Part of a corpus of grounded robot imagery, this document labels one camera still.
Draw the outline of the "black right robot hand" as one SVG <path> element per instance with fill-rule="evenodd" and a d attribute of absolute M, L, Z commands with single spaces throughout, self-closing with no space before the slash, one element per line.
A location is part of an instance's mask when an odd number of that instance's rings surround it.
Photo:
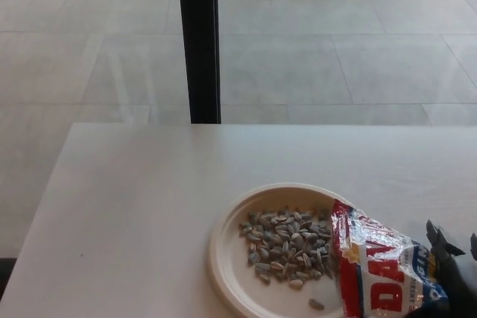
<path fill-rule="evenodd" d="M 465 251 L 449 242 L 441 228 L 430 220 L 426 223 L 426 236 L 436 259 L 435 278 L 447 295 L 447 301 L 435 301 L 422 306 L 407 317 L 475 317 L 476 267 L 468 261 L 458 260 Z"/>

